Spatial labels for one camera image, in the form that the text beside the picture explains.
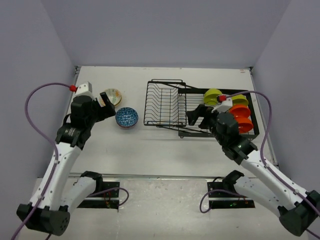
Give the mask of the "white floral leaf bowl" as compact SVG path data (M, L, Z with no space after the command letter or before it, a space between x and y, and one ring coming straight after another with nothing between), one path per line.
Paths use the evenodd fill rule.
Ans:
M107 88L103 92L101 92L97 97L97 101L101 107L104 107L106 105L101 94L106 95L109 102L112 103L115 107L118 106L122 101L122 94L118 89Z

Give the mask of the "blue white patterned bowl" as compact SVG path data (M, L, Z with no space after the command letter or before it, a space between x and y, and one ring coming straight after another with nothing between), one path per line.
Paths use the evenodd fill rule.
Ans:
M115 121L120 126L133 126L138 123L139 115L135 109L123 107L116 112Z

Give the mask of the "red pink patterned bowl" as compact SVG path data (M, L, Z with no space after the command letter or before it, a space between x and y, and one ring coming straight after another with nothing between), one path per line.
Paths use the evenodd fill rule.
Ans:
M131 125L131 126L123 126L123 125L119 125L119 127L123 130L129 130L135 127L135 125Z

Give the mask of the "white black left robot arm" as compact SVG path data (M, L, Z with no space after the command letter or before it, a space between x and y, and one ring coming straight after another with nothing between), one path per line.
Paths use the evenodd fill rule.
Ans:
M95 123L116 114L115 106L105 92L100 98L76 95L70 113L57 131L49 166L36 193L27 204L20 204L16 214L30 230L61 236L67 229L73 210L88 196L103 193L102 176L85 171L72 190L63 196L70 171L91 136Z

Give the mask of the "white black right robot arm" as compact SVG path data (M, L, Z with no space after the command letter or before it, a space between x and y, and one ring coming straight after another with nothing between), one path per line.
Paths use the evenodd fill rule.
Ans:
M186 115L190 126L201 117L199 128L209 130L224 154L259 180L255 185L245 176L230 179L223 184L227 196L254 200L274 213L281 225L297 237L320 216L320 194L299 186L270 163L261 149L239 133L238 122L231 113L200 104Z

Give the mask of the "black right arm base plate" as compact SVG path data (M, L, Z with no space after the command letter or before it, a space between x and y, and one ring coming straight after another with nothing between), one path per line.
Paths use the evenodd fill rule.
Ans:
M238 197L225 192L213 192L208 195L211 209L253 209L255 203L250 198Z

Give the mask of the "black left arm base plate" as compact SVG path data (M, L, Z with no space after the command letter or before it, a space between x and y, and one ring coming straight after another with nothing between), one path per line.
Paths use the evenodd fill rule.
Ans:
M119 209L119 189L102 193L100 195L86 198L79 206L79 209Z

